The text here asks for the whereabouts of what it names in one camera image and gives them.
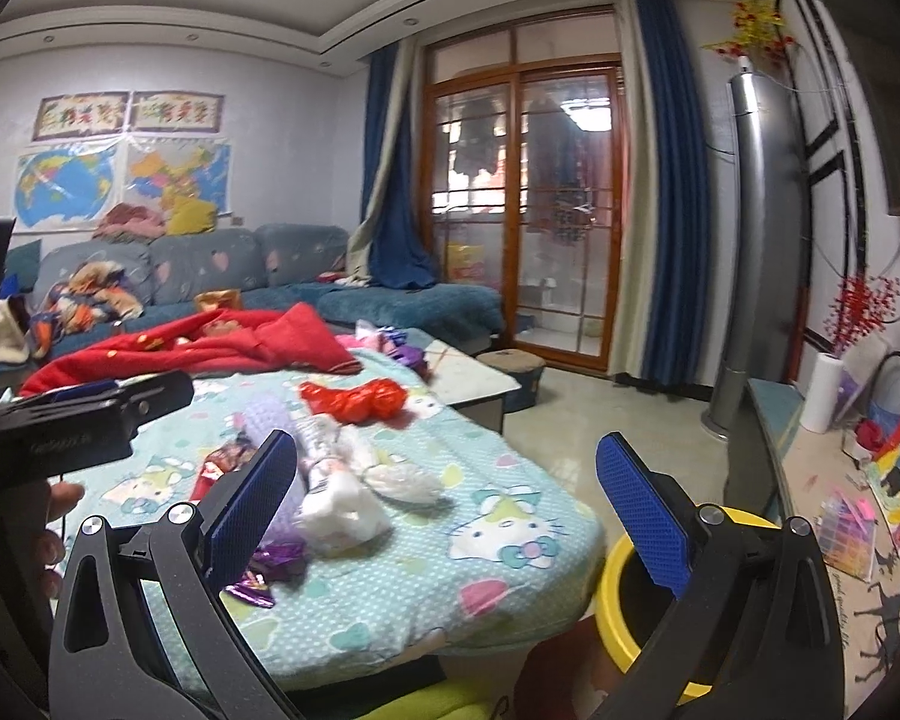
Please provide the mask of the person's left hand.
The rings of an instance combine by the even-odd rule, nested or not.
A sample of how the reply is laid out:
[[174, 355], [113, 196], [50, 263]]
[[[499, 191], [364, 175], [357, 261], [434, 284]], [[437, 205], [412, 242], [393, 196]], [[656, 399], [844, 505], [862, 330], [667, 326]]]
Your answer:
[[79, 483], [58, 481], [48, 486], [48, 507], [46, 507], [46, 528], [37, 539], [37, 562], [40, 567], [38, 585], [48, 600], [56, 600], [63, 582], [58, 566], [64, 559], [66, 548], [61, 535], [53, 530], [53, 523], [63, 520], [82, 500], [86, 488]]

